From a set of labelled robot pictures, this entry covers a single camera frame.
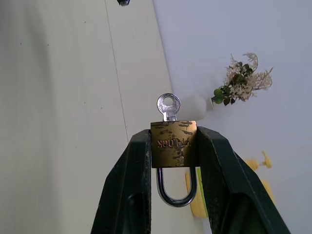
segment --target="brass padlock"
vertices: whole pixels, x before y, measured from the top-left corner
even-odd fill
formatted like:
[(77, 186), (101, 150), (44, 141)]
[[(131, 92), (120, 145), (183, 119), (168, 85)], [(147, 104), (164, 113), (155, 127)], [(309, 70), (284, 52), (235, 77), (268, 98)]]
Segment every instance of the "brass padlock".
[(197, 167), (196, 122), (151, 123), (152, 167)]
[[(164, 104), (165, 98), (172, 100)], [(197, 191), (196, 170), (199, 166), (196, 151), (196, 122), (177, 121), (180, 100), (173, 94), (163, 94), (157, 100), (157, 107), (163, 114), (162, 122), (151, 123), (152, 167), (156, 168), (157, 187), (160, 197), (168, 205), (184, 207), (192, 202)], [(163, 182), (165, 167), (190, 167), (191, 189), (186, 197), (173, 199), (167, 195)]]

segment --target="scratched brass surface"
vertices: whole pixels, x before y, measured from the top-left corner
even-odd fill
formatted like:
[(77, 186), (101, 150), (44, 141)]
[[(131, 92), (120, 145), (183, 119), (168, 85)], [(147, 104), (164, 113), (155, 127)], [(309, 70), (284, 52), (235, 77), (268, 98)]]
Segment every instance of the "scratched brass surface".
[(167, 121), (151, 123), (152, 167), (195, 167), (196, 122)]

